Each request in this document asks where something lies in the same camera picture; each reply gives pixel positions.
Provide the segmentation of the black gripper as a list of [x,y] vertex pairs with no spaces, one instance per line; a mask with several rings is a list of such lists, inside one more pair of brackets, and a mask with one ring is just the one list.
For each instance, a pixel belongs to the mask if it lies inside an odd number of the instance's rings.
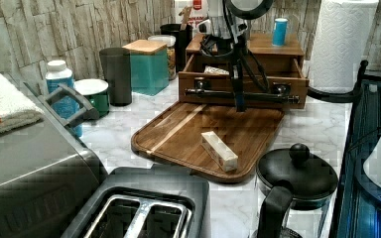
[[243,93],[243,64],[246,44],[243,37],[223,39],[214,35],[204,35],[199,43],[199,52],[206,58],[226,63],[230,70],[234,101],[237,112],[246,110]]

